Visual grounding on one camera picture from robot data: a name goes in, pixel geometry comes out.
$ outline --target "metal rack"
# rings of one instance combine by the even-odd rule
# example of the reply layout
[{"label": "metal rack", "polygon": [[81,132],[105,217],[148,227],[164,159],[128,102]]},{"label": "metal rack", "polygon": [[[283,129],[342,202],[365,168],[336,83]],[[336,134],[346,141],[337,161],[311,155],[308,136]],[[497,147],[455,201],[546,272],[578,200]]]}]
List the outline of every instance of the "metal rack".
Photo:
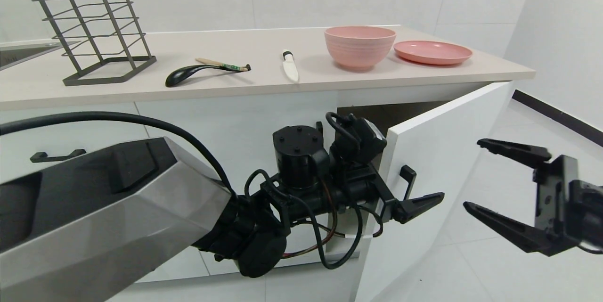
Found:
[{"label": "metal rack", "polygon": [[[147,42],[145,40],[145,33],[140,29],[140,24],[138,23],[138,18],[134,13],[134,8],[132,8],[132,1],[130,0],[122,0],[122,1],[108,1],[101,0],[97,3],[90,4],[77,4],[76,0],[68,0],[71,4],[71,8],[67,10],[63,10],[60,12],[52,13],[51,7],[49,6],[52,1],[56,0],[33,0],[39,2],[41,5],[46,18],[43,21],[48,21],[52,26],[52,29],[55,32],[55,36],[53,39],[59,40],[63,48],[65,49],[65,53],[63,56],[69,57],[73,66],[75,67],[76,72],[63,79],[63,83],[66,86],[72,85],[92,85],[92,84],[107,84],[107,83],[121,83],[125,82],[139,72],[147,68],[149,65],[157,61],[157,58],[151,55],[151,51],[149,51]],[[86,10],[89,8],[98,8],[104,7],[105,12],[101,15],[86,15]],[[129,15],[117,15],[119,10],[121,12],[125,11],[125,8],[129,10]],[[77,19],[78,24],[68,29],[62,30],[60,28],[59,23],[67,20],[75,20]],[[127,20],[125,24],[118,23],[118,21]],[[89,29],[89,24],[93,22],[99,21],[110,21],[114,31],[112,33],[102,33],[102,34],[92,34]],[[136,26],[136,31],[133,33],[124,33],[123,30],[134,24]],[[81,28],[84,31],[84,34],[74,34],[74,29]],[[126,36],[133,36],[135,39],[132,42],[126,42]],[[119,44],[122,49],[119,52],[102,52],[95,39],[97,38],[110,38],[116,37],[119,40]],[[68,40],[81,40],[77,42],[75,45],[70,46]],[[144,49],[146,50],[146,55],[143,56],[132,56],[130,53],[130,47],[134,44],[141,42],[144,45]],[[78,49],[84,44],[90,44],[93,49],[93,53],[76,53],[74,50]],[[76,57],[89,57],[96,56],[98,58],[98,62],[87,66],[86,68],[82,68],[80,62]],[[132,68],[129,72],[125,73],[123,76],[119,77],[105,77],[105,78],[86,78],[82,77],[90,74],[91,72],[99,69],[100,67],[107,65],[112,62],[128,62]]]}]

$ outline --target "kitchen counter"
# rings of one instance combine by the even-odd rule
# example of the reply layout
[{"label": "kitchen counter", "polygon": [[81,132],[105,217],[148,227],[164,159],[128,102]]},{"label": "kitchen counter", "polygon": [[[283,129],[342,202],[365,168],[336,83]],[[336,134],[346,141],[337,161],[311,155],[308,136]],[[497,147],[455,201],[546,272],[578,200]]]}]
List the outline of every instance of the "kitchen counter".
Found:
[{"label": "kitchen counter", "polygon": [[[396,41],[439,40],[430,34],[389,26],[398,33]],[[534,77],[534,70],[474,51],[469,61],[455,67],[426,66],[388,57],[368,72],[339,68],[325,46],[325,28],[230,30],[212,32],[154,33],[147,35],[157,62],[125,83],[65,87],[62,79],[75,72],[62,49],[23,62],[0,72],[0,110],[48,106],[73,106],[209,98],[281,92],[309,92],[394,88],[451,83],[513,81]],[[119,50],[116,40],[97,40],[102,51]],[[292,83],[282,70],[282,50],[290,49],[300,74]],[[86,52],[86,46],[77,53]],[[143,55],[136,44],[133,55]],[[247,73],[224,74],[221,70],[202,70],[178,87],[164,86],[166,76],[177,68],[196,64],[204,57],[229,64],[250,64]],[[97,62],[81,57],[82,66]],[[127,63],[109,64],[93,77],[120,76]]]}]

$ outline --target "wire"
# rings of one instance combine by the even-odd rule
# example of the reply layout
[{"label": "wire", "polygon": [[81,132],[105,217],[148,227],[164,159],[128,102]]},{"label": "wire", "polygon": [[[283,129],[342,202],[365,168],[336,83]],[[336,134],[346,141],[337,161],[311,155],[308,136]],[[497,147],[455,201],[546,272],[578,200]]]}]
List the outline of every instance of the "wire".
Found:
[{"label": "wire", "polygon": [[0,136],[23,130],[41,128],[43,126],[86,121],[115,121],[142,124],[146,126],[152,126],[153,128],[165,130],[182,137],[187,142],[192,144],[195,149],[197,149],[202,154],[202,156],[209,162],[209,164],[215,169],[216,173],[220,177],[220,180],[232,195],[232,198],[235,200],[238,199],[236,192],[233,190],[230,181],[228,180],[228,177],[226,176],[226,173],[222,168],[222,165],[220,165],[218,160],[211,154],[211,152],[209,152],[209,150],[205,147],[205,145],[203,145],[203,143],[201,143],[192,134],[190,134],[190,132],[184,130],[183,128],[180,128],[179,126],[175,126],[174,124],[168,122],[164,122],[162,120],[153,119],[151,117],[127,113],[114,113],[111,111],[81,111],[78,113],[46,115],[34,117],[32,119],[24,119],[15,122],[0,124]]},{"label": "wire", "polygon": [[354,254],[354,251],[356,251],[356,247],[358,246],[358,244],[360,243],[360,240],[362,239],[363,222],[362,222],[362,214],[360,213],[360,209],[358,208],[358,206],[357,205],[353,206],[353,209],[356,212],[356,217],[358,218],[358,233],[356,234],[356,238],[354,238],[354,241],[352,242],[351,247],[349,248],[347,253],[345,253],[345,255],[343,255],[343,257],[341,257],[341,259],[339,259],[338,261],[336,261],[334,263],[329,263],[329,262],[327,262],[327,259],[325,257],[325,250],[323,249],[323,245],[320,240],[320,231],[318,229],[318,222],[316,221],[316,216],[315,216],[314,212],[312,211],[310,206],[308,206],[308,204],[303,201],[303,199],[300,199],[295,196],[291,196],[291,199],[294,201],[297,201],[297,203],[301,204],[306,209],[306,211],[308,212],[308,215],[310,216],[310,220],[312,221],[312,227],[314,228],[314,237],[316,237],[316,243],[319,245],[318,246],[318,255],[320,257],[321,263],[323,263],[323,266],[327,269],[337,269],[338,267],[342,266],[345,262],[347,262],[350,259],[350,257]]},{"label": "wire", "polygon": [[[364,210],[366,212],[369,212],[377,221],[377,223],[379,223],[379,230],[376,231],[375,233],[373,233],[372,235],[364,235],[362,236],[362,238],[375,238],[375,237],[379,237],[381,236],[381,234],[383,234],[383,220],[381,219],[381,217],[374,211],[374,210],[370,210],[369,208],[366,208],[362,205],[358,205],[358,208],[360,210]],[[296,225],[298,224],[312,224],[312,222],[310,222],[309,220],[300,220],[296,223]],[[321,228],[322,230],[325,231],[331,231],[330,227],[327,227],[323,224],[318,224],[318,227]],[[341,237],[341,238],[354,238],[356,237],[356,235],[352,235],[352,234],[344,234],[344,233],[340,233],[339,231],[334,232],[334,236],[336,237]]]},{"label": "wire", "polygon": [[[327,244],[327,242],[329,242],[329,240],[331,238],[333,238],[334,234],[336,233],[335,229],[337,227],[337,209],[336,209],[335,205],[333,204],[333,200],[331,198],[331,193],[329,192],[329,188],[327,187],[327,184],[325,183],[324,180],[321,180],[321,182],[323,184],[323,189],[325,189],[325,195],[327,196],[327,201],[329,201],[329,205],[332,210],[331,214],[333,215],[333,228],[332,229],[326,228],[326,231],[328,231],[329,233],[327,234],[327,236],[325,238],[323,238],[323,241],[322,241],[322,244],[325,245],[325,244]],[[285,253],[285,254],[283,254],[283,258],[290,259],[291,257],[308,254],[311,251],[316,250],[317,248],[318,248],[318,245],[314,245],[314,246],[311,246],[304,250],[296,251],[294,253]]]},{"label": "wire", "polygon": [[335,117],[338,120],[343,120],[343,121],[349,121],[347,119],[345,119],[344,117],[336,114],[336,113],[332,113],[332,112],[328,112],[325,115],[325,119],[327,120],[327,123],[333,127],[333,129],[335,129],[336,132],[340,133],[340,135],[342,135],[343,137],[349,139],[349,141],[351,141],[351,143],[354,144],[354,152],[359,152],[360,151],[360,142],[358,141],[358,139],[356,139],[356,137],[352,136],[347,130],[345,130],[340,124],[338,124],[336,121],[334,121],[333,117]]},{"label": "wire", "polygon": [[379,224],[379,230],[373,234],[373,237],[381,236],[381,234],[383,234],[383,220],[381,219],[381,216],[379,216],[379,214],[377,214],[374,210],[366,208],[362,205],[358,205],[358,208],[371,214],[373,218],[375,218],[375,221],[377,221],[377,223]]},{"label": "wire", "polygon": [[266,182],[271,183],[270,176],[268,175],[267,172],[264,171],[264,169],[257,169],[256,171],[251,173],[251,175],[249,175],[249,178],[247,178],[247,182],[245,182],[245,189],[244,189],[245,198],[247,198],[247,201],[249,201],[249,203],[251,203],[251,201],[252,201],[252,196],[249,194],[249,186],[252,184],[253,179],[260,174],[262,174],[262,176],[264,177]]},{"label": "wire", "polygon": [[593,255],[603,255],[603,251],[601,250],[594,250],[594,249],[590,249],[590,248],[586,248],[585,246],[583,246],[582,244],[579,244],[578,247],[583,250],[586,251],[589,254],[593,254]]}]

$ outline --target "black spoon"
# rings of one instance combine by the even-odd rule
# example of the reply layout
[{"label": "black spoon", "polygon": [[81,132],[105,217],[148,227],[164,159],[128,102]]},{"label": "black spoon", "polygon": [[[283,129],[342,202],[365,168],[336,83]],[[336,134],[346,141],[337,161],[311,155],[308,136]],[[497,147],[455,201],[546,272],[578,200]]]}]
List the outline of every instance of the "black spoon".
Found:
[{"label": "black spoon", "polygon": [[[252,69],[249,66],[249,64],[247,64],[245,66],[245,68],[247,68],[247,70]],[[233,70],[233,69],[226,68],[224,66],[218,66],[218,65],[203,64],[203,65],[184,66],[183,68],[179,68],[178,70],[175,70],[174,72],[172,72],[171,74],[168,75],[168,77],[165,79],[165,86],[168,88],[175,87],[176,85],[181,83],[183,80],[192,76],[192,74],[198,72],[199,70],[203,70],[203,69],[218,69],[218,70],[224,70],[224,71],[234,72],[234,73],[242,72],[241,70]]]}]

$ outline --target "chopstick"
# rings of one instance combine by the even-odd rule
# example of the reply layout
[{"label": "chopstick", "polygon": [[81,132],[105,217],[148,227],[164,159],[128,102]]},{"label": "chopstick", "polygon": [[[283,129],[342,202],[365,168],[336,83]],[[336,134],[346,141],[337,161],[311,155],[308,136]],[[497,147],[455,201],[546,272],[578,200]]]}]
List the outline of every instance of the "chopstick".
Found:
[{"label": "chopstick", "polygon": [[224,68],[228,68],[228,69],[236,71],[236,72],[248,72],[249,70],[252,69],[249,66],[249,64],[247,64],[246,66],[236,66],[236,65],[232,65],[232,64],[226,64],[226,63],[222,63],[222,62],[218,62],[218,61],[213,61],[211,59],[206,59],[206,58],[195,58],[195,60],[197,62],[200,62],[203,64],[222,66]]}]

